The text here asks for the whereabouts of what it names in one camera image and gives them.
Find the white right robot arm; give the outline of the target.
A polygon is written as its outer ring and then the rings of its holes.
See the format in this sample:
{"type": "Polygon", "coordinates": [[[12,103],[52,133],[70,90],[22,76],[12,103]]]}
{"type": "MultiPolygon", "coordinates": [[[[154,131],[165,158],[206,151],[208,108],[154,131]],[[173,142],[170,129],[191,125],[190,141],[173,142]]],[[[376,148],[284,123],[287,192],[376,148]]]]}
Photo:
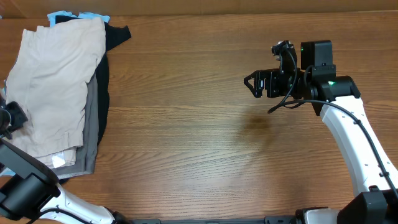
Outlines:
{"type": "Polygon", "coordinates": [[[306,103],[313,106],[345,160],[354,198],[341,210],[303,208],[293,216],[266,217],[265,223],[397,223],[397,169],[368,121],[353,79],[337,76],[331,41],[301,43],[300,58],[288,40],[271,51],[279,67],[256,70],[244,84],[256,98],[281,98],[269,113],[306,103]]]}

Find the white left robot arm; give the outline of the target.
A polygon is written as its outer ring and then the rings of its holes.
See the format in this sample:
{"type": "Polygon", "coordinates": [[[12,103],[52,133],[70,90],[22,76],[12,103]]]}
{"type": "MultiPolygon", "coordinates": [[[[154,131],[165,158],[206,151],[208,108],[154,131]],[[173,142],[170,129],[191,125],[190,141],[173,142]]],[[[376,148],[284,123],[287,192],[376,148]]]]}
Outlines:
{"type": "Polygon", "coordinates": [[[1,216],[18,221],[28,218],[76,224],[129,224],[118,212],[88,203],[60,184],[57,175],[36,158],[4,138],[23,127],[27,116],[15,102],[1,106],[1,167],[13,170],[1,187],[1,216]]]}

